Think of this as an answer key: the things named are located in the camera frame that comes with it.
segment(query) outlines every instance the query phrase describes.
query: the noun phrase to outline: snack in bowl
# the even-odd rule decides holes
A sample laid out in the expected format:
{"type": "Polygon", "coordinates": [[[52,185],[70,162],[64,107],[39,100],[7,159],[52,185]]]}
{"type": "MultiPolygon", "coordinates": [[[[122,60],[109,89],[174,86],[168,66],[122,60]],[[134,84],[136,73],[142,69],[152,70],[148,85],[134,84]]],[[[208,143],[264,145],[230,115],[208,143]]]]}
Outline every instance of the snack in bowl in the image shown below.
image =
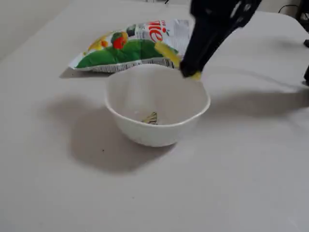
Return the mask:
{"type": "Polygon", "coordinates": [[[152,147],[181,140],[208,109],[201,81],[184,79],[178,70],[143,64],[111,75],[106,107],[132,141],[152,147]]]}

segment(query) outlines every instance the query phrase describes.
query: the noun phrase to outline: white table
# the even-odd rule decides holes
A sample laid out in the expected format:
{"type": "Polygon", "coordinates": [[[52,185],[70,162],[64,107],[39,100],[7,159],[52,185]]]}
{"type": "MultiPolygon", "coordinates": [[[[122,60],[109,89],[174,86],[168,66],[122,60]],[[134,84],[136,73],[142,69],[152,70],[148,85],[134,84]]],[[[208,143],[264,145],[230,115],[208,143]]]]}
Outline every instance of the white table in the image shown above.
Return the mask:
{"type": "Polygon", "coordinates": [[[223,44],[203,77],[211,108],[168,148],[125,139],[106,78],[66,70],[107,30],[187,17],[80,0],[2,61],[1,232],[309,231],[308,34],[294,19],[257,13],[223,44]]]}

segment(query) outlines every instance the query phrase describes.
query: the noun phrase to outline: black cable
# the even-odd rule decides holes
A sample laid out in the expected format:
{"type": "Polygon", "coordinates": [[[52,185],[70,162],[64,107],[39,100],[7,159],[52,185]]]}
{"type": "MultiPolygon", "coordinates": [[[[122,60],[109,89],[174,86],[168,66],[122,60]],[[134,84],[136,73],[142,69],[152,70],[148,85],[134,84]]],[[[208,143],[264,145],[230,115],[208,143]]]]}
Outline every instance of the black cable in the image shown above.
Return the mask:
{"type": "Polygon", "coordinates": [[[278,13],[280,13],[281,10],[282,10],[284,7],[287,7],[287,6],[296,6],[296,7],[298,7],[297,5],[294,5],[294,4],[292,4],[292,5],[285,5],[285,6],[282,6],[282,7],[280,8],[280,10],[278,11],[278,13]]]}

